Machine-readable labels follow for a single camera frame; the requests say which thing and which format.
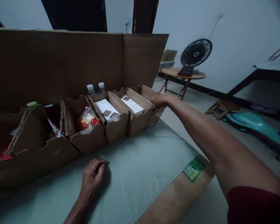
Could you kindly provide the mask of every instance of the black fan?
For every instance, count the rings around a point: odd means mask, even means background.
[[[190,43],[180,57],[183,68],[178,74],[192,76],[193,68],[204,62],[209,57],[211,51],[212,43],[208,39],[199,39]]]

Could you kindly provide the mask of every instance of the doorway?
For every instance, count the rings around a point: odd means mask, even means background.
[[[41,0],[54,30],[107,32],[105,0]]]
[[[152,33],[159,0],[134,0],[133,33]]]

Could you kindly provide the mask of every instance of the green bottle cap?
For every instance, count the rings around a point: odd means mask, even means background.
[[[32,109],[35,109],[36,106],[38,106],[39,104],[36,101],[32,101],[27,103],[27,107],[31,107]]]

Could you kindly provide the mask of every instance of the hand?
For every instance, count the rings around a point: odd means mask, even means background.
[[[171,98],[176,98],[173,95],[169,95],[167,93],[157,94],[151,98],[151,102],[156,106],[156,108],[160,108],[163,106],[167,106]]]
[[[82,187],[77,200],[79,203],[88,205],[91,201],[93,195],[102,182],[106,162],[107,161],[104,159],[90,160],[89,164],[83,171]],[[96,174],[96,169],[99,165],[101,166]]]

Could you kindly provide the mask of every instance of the ride-on toy car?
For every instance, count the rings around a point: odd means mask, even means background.
[[[273,149],[278,156],[276,159],[280,161],[280,131],[271,127],[256,114],[256,112],[234,113],[230,112],[223,121],[228,122],[239,131],[247,132],[261,141],[269,148]]]

